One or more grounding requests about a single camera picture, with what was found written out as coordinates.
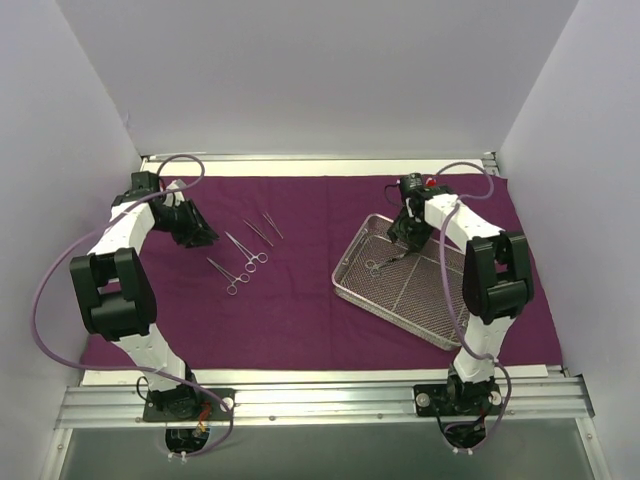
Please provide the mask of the steel forceps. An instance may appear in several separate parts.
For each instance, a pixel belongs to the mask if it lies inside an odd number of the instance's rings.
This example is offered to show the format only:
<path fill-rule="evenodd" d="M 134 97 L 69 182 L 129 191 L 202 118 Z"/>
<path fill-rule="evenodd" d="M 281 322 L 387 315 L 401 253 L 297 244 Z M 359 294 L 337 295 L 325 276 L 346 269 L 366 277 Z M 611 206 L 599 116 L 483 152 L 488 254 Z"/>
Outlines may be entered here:
<path fill-rule="evenodd" d="M 373 277 L 377 277 L 380 276 L 382 271 L 391 266 L 392 264 L 395 264 L 397 262 L 399 262 L 400 260 L 404 259 L 405 256 L 404 255 L 400 255 L 400 256 L 394 256 L 391 257 L 389 259 L 386 259 L 384 261 L 375 261 L 373 259 L 368 259 L 365 261 L 365 268 L 370 272 L 370 275 Z"/>
<path fill-rule="evenodd" d="M 259 264 L 266 264 L 268 262 L 269 257 L 265 252 L 253 253 L 239 240 L 237 240 L 231 233 L 225 231 L 225 235 L 244 256 L 246 260 L 244 269 L 247 273 L 254 273 L 257 270 Z"/>

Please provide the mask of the wire mesh instrument tray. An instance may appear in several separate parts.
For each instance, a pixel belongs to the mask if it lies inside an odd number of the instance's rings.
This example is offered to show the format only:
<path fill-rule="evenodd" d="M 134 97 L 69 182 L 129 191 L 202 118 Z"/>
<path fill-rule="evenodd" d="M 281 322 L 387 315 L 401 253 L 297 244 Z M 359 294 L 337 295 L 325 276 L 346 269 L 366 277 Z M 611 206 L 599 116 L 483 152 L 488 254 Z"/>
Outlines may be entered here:
<path fill-rule="evenodd" d="M 368 259 L 384 261 L 406 252 L 403 243 L 389 240 L 391 224 L 379 214 L 366 217 L 332 273 L 335 293 L 442 350 L 459 348 L 444 296 L 435 237 L 419 254 L 392 264 L 380 276 L 371 276 L 365 268 Z"/>

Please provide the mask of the steel tweezers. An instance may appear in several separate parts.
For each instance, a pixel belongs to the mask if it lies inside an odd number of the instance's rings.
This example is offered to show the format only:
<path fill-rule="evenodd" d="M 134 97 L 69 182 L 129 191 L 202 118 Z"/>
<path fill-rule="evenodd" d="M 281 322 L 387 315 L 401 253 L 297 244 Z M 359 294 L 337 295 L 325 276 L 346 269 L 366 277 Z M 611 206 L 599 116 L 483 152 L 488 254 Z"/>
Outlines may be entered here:
<path fill-rule="evenodd" d="M 257 225 L 255 225 L 253 222 L 251 222 L 248 219 L 243 218 L 243 223 L 249 228 L 251 229 L 264 243 L 266 243 L 267 245 L 269 245 L 270 247 L 274 247 L 274 244 L 271 242 L 271 240 L 267 237 L 267 235 L 259 229 L 259 227 Z"/>
<path fill-rule="evenodd" d="M 262 216 L 267 221 L 267 223 L 272 227 L 272 229 L 275 231 L 275 233 L 278 235 L 278 237 L 280 239 L 284 240 L 284 236 L 283 236 L 282 232 L 278 228 L 278 226 L 275 223 L 275 221 L 273 220 L 273 218 L 269 215 L 269 213 L 266 212 L 266 211 L 262 212 Z"/>

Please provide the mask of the steel surgical scissors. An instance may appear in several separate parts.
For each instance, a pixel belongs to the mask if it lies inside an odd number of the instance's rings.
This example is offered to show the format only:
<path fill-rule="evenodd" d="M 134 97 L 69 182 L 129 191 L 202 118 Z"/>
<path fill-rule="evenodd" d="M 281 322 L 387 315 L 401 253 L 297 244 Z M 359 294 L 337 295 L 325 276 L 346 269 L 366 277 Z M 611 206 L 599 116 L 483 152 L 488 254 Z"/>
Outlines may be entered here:
<path fill-rule="evenodd" d="M 226 287 L 226 292 L 228 295 L 235 296 L 238 293 L 238 284 L 247 284 L 250 282 L 250 275 L 248 273 L 234 275 L 227 271 L 224 267 L 219 265 L 217 262 L 215 262 L 213 259 L 207 257 L 206 260 L 228 281 L 228 285 Z"/>

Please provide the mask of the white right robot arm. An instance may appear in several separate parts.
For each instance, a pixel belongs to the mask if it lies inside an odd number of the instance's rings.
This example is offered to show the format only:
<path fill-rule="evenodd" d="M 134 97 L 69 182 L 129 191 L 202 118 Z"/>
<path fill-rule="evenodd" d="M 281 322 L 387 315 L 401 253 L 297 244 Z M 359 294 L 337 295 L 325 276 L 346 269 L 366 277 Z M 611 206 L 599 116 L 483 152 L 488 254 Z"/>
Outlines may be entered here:
<path fill-rule="evenodd" d="M 392 242 L 418 253 L 437 230 L 440 247 L 450 240 L 464 253 L 462 296 L 470 316 L 453 361 L 458 378 L 443 390 L 447 406 L 464 413 L 479 402 L 476 383 L 494 376 L 508 330 L 533 299 L 527 239 L 485 220 L 445 187 L 402 188 L 400 197 L 387 232 Z"/>

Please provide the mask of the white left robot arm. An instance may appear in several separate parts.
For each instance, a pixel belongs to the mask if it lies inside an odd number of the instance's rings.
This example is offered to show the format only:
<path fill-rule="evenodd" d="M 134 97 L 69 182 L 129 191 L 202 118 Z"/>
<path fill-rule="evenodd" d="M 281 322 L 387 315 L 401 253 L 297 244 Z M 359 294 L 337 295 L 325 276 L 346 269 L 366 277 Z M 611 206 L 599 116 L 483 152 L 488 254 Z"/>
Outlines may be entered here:
<path fill-rule="evenodd" d="M 147 235 L 171 235 L 185 248 L 210 246 L 218 239 L 194 202 L 181 192 L 146 202 L 124 195 L 111 208 L 97 243 L 70 262 L 70 274 L 84 326 L 124 352 L 147 374 L 154 394 L 166 392 L 166 408 L 179 419 L 194 417 L 202 405 L 194 375 L 157 325 L 158 305 L 140 260 Z"/>

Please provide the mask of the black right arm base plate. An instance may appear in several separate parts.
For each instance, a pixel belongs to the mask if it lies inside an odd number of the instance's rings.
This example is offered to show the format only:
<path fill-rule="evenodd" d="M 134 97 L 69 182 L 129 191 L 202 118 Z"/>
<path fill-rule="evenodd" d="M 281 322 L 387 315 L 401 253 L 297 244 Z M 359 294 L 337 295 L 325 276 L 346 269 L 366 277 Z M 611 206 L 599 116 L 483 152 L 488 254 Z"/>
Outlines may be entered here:
<path fill-rule="evenodd" d="M 497 415 L 503 396 L 495 382 L 417 384 L 413 386 L 416 414 L 420 417 Z"/>

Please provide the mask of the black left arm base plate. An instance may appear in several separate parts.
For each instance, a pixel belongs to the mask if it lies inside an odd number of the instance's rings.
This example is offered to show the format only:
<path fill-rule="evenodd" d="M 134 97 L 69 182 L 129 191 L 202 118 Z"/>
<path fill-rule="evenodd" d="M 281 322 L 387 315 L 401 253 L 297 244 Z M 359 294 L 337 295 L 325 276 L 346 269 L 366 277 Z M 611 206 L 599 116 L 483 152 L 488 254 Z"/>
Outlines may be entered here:
<path fill-rule="evenodd" d="M 208 388 L 203 393 L 179 385 L 167 391 L 149 391 L 142 420 L 148 423 L 225 421 L 231 419 L 234 405 L 234 389 Z"/>

